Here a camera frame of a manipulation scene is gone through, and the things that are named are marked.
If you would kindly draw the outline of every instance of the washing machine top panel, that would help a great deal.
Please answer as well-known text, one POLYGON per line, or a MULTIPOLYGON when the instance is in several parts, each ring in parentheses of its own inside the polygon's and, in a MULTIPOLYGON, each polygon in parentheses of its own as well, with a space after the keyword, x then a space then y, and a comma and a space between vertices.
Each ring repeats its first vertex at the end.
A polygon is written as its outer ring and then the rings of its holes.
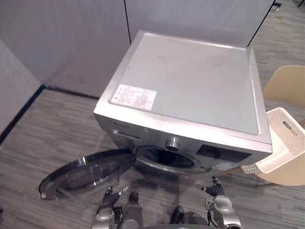
POLYGON ((251 51, 145 33, 109 102, 255 135, 251 51))

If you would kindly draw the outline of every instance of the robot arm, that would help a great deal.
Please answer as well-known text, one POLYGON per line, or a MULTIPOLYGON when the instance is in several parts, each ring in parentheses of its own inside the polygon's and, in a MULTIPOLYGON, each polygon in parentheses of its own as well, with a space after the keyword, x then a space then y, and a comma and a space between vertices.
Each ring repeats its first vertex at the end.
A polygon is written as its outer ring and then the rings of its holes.
POLYGON ((127 189, 128 187, 125 187, 122 191, 113 194, 112 187, 108 188, 96 212, 92 229, 115 229, 116 216, 122 208, 115 208, 114 204, 127 189))
POLYGON ((232 202, 225 197, 224 188, 220 181, 213 177, 212 187, 199 187, 214 197, 214 201, 208 206, 208 225, 213 223, 211 212, 219 228, 222 229, 243 229, 232 202))

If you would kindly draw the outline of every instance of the label sticker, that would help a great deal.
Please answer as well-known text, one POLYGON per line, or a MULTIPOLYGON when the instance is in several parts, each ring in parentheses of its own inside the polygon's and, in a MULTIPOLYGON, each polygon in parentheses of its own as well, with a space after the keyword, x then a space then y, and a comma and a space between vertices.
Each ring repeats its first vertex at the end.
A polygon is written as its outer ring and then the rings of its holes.
POLYGON ((150 111, 157 92, 120 84, 111 103, 150 111))

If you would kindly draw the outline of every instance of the cable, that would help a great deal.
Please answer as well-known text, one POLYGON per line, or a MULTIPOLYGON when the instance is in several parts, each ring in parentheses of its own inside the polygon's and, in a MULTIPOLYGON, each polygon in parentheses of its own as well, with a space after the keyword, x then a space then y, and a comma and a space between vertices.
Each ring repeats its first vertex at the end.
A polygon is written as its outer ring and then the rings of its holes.
POLYGON ((208 226, 212 223, 216 228, 218 228, 218 226, 212 220, 212 214, 210 209, 208 209, 207 218, 208 218, 208 226))
POLYGON ((183 218, 184 218, 184 210, 182 207, 177 206, 173 211, 170 224, 181 224, 181 223, 183 224, 184 223, 183 218))

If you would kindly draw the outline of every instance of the washing machine drum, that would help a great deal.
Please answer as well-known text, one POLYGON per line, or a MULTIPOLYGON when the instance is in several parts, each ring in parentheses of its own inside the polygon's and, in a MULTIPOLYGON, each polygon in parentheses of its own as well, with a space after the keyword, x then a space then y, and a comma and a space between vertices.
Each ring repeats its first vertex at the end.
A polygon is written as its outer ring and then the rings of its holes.
POLYGON ((140 146, 135 150, 135 154, 137 161, 158 170, 175 174, 201 174, 212 169, 211 167, 204 167, 191 155, 165 150, 156 146, 140 146))

